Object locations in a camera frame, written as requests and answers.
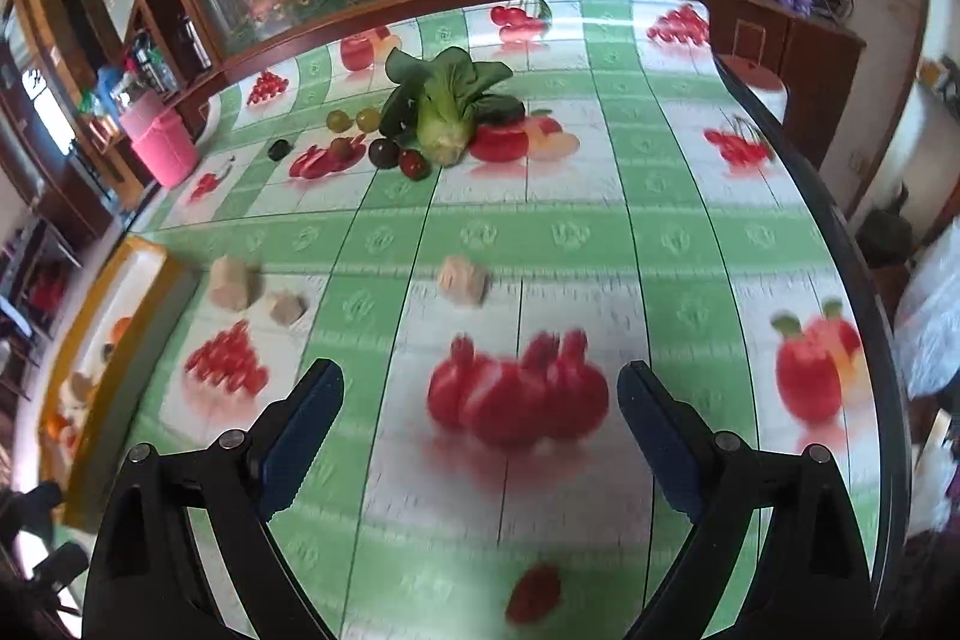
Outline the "blue detergent jug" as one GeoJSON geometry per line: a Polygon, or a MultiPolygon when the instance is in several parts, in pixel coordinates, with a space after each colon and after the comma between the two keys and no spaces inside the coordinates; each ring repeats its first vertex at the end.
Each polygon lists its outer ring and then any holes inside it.
{"type": "Polygon", "coordinates": [[[114,65],[103,65],[98,68],[98,81],[96,81],[96,94],[99,101],[109,113],[117,113],[117,106],[112,97],[114,89],[124,78],[124,70],[114,65]]]}

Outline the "bok choy vegetable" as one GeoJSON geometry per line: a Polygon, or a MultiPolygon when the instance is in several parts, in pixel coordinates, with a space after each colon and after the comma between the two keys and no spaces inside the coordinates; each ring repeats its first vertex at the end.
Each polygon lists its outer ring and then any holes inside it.
{"type": "Polygon", "coordinates": [[[482,125],[519,122],[523,101],[493,92],[514,76],[503,62],[477,62],[462,47],[448,47],[431,60],[392,49],[384,64],[394,83],[381,109],[384,138],[413,138],[428,161],[459,163],[482,125]]]}

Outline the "pink knitted jar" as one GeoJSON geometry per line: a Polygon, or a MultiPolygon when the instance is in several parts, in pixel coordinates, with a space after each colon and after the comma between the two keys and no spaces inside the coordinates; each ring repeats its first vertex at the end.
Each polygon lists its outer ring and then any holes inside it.
{"type": "Polygon", "coordinates": [[[122,110],[119,125],[137,158],[167,190],[181,185],[199,165],[199,151],[176,110],[147,91],[122,110]]]}

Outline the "dark wooden sideboard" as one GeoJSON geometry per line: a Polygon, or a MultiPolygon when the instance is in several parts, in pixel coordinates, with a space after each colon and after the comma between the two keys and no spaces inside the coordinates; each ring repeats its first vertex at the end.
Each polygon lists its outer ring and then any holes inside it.
{"type": "Polygon", "coordinates": [[[703,3],[716,57],[750,88],[786,89],[786,136],[812,166],[822,166],[866,42],[771,0],[703,3]]]}

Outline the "beige chunk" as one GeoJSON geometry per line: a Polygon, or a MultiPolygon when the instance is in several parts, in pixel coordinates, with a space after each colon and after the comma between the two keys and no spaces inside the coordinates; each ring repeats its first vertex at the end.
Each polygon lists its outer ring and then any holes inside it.
{"type": "Polygon", "coordinates": [[[490,273],[485,266],[462,255],[454,255],[441,263],[436,282],[439,292],[448,301],[460,307],[477,308],[487,295],[490,273]]]}

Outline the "yellow rimmed white tray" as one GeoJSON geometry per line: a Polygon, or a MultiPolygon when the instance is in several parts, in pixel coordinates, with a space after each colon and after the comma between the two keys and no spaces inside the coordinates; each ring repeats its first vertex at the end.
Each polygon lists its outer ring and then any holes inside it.
{"type": "Polygon", "coordinates": [[[64,503],[57,521],[93,534],[106,510],[133,416],[156,362],[197,289],[197,275],[166,248],[128,236],[101,268],[65,331],[44,395],[39,477],[59,484],[64,503]],[[132,321],[109,362],[101,349],[121,317],[132,321]],[[67,380],[83,372],[93,380],[85,403],[68,396],[67,380]],[[52,440],[46,419],[70,420],[52,440]]]}

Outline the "orange fruit one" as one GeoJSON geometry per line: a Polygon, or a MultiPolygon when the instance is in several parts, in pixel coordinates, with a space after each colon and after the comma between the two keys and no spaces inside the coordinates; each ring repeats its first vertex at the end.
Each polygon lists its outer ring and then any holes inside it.
{"type": "Polygon", "coordinates": [[[117,320],[116,323],[110,327],[107,342],[109,342],[109,344],[117,344],[117,342],[121,341],[131,321],[132,319],[130,317],[121,317],[117,320]]]}

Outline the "white plastic bag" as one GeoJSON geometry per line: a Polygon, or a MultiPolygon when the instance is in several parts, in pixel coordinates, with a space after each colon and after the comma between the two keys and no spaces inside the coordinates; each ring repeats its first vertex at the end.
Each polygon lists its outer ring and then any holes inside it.
{"type": "Polygon", "coordinates": [[[895,362],[910,398],[932,396],[958,372],[958,234],[924,253],[896,309],[895,362]]]}

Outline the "orange fruit two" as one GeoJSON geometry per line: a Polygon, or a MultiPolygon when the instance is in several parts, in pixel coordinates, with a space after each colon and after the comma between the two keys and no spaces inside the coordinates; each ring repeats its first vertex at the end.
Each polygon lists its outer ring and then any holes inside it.
{"type": "Polygon", "coordinates": [[[52,440],[59,440],[60,434],[62,431],[70,424],[65,416],[62,416],[60,413],[53,413],[52,416],[49,416],[46,419],[46,434],[52,438],[52,440]]]}

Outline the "beige cut chunk two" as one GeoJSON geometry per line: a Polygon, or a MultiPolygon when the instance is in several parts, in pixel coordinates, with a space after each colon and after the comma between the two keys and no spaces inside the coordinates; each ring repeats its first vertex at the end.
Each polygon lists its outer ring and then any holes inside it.
{"type": "Polygon", "coordinates": [[[259,271],[229,255],[213,260],[206,297],[215,307],[242,312],[260,296],[259,271]]]}

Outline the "dark red date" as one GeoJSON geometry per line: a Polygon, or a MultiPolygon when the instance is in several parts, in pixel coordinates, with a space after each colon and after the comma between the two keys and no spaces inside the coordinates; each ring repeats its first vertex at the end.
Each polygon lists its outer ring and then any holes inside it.
{"type": "Polygon", "coordinates": [[[562,574],[553,564],[537,564],[512,588],[505,617],[513,626],[532,626],[550,615],[562,602],[562,574]]]}

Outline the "small black plum left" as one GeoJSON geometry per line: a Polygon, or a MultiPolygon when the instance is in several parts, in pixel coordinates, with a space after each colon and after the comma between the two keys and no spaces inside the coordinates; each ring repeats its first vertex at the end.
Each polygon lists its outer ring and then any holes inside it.
{"type": "Polygon", "coordinates": [[[267,156],[270,161],[281,161],[281,159],[288,156],[288,152],[291,151],[291,145],[286,140],[275,140],[270,148],[267,149],[267,156]]]}

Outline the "beige cut chunk four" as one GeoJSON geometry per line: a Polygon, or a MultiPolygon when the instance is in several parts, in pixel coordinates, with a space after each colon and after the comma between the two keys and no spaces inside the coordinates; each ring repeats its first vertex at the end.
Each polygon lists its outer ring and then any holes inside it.
{"type": "Polygon", "coordinates": [[[268,317],[274,323],[285,328],[295,325],[306,314],[308,304],[296,292],[272,292],[268,296],[268,317]]]}

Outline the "brown grape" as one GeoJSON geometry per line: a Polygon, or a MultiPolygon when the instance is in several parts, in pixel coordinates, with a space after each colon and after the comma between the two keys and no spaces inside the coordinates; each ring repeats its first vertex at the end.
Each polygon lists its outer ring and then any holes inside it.
{"type": "Polygon", "coordinates": [[[353,143],[350,138],[347,136],[340,136],[340,138],[334,138],[331,141],[331,146],[329,146],[329,154],[336,161],[347,161],[350,159],[353,154],[353,143]]]}

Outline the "beige cut chunk one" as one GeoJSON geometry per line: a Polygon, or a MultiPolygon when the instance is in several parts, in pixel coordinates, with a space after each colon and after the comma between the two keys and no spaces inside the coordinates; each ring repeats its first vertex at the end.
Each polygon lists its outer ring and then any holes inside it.
{"type": "Polygon", "coordinates": [[[73,372],[67,380],[68,396],[75,403],[85,403],[89,393],[93,390],[93,380],[83,372],[73,372]]]}

